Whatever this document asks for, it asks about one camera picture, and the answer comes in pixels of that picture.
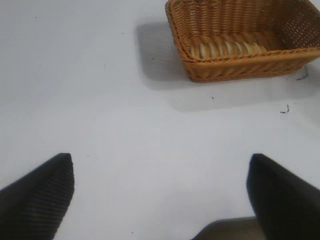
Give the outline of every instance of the ribbed rubber pad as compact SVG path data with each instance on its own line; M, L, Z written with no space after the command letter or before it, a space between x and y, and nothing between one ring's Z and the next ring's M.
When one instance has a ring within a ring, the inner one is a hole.
M74 185L71 155L60 153L0 191L0 240L52 240Z
M249 198L270 240L320 238L320 191L270 158L253 155Z

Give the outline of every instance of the wicker basket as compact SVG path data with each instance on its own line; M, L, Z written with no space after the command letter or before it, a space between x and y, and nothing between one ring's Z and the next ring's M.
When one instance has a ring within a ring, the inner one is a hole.
M169 0L165 10L194 82L284 75L320 57L309 0Z

